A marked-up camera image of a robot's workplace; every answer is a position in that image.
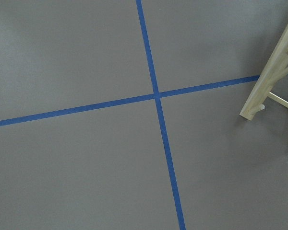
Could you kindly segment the wooden dish rack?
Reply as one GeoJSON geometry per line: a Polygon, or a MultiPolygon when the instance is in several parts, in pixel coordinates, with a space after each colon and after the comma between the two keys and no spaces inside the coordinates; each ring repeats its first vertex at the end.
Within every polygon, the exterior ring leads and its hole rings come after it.
{"type": "Polygon", "coordinates": [[[265,108],[268,97],[288,109],[288,101],[271,92],[274,85],[288,75],[288,24],[282,33],[272,55],[266,63],[260,77],[246,100],[240,116],[252,120],[257,112],[265,108]]]}

